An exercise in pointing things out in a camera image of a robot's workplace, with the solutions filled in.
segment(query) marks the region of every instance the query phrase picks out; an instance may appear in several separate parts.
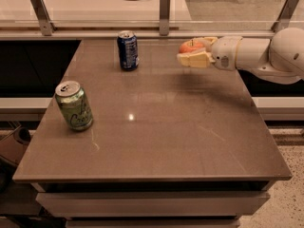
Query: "metal post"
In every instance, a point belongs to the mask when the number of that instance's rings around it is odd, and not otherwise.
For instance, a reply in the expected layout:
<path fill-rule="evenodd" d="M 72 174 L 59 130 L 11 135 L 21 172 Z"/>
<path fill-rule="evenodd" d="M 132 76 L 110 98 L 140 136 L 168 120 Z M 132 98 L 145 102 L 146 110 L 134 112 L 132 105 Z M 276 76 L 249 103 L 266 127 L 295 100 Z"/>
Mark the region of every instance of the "metal post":
<path fill-rule="evenodd" d="M 278 22 L 275 22 L 272 31 L 278 32 L 289 26 L 289 22 L 294 14 L 295 8 L 299 0 L 286 0 L 285 5 L 278 16 Z"/>
<path fill-rule="evenodd" d="M 160 0 L 160 35 L 169 34 L 170 1 Z"/>
<path fill-rule="evenodd" d="M 30 0 L 30 2 L 35 10 L 42 34 L 51 35 L 55 27 L 50 23 L 44 0 Z"/>

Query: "silver can lid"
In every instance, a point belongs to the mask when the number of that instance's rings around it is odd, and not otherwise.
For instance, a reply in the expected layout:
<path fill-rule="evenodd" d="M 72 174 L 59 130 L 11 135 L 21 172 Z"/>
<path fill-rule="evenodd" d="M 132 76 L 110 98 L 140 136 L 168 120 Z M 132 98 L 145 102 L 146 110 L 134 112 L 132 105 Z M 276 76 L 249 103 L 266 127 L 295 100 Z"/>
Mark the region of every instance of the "silver can lid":
<path fill-rule="evenodd" d="M 68 97 L 76 94 L 80 90 L 80 84 L 76 81 L 65 81 L 56 87 L 56 95 Z"/>
<path fill-rule="evenodd" d="M 131 38 L 134 36 L 134 33 L 131 30 L 123 30 L 123 31 L 119 32 L 118 36 L 120 38 Z"/>

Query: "white robotic arm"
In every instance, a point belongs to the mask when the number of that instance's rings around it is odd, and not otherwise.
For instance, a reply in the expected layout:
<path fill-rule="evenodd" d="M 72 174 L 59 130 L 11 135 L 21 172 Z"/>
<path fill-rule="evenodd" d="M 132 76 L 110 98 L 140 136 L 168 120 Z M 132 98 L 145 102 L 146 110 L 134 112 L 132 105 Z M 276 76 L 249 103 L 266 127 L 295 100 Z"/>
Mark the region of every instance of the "white robotic arm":
<path fill-rule="evenodd" d="M 212 45 L 214 65 L 223 70 L 246 70 L 258 78 L 292 84 L 304 79 L 304 30 L 285 28 L 272 40 L 222 37 Z"/>

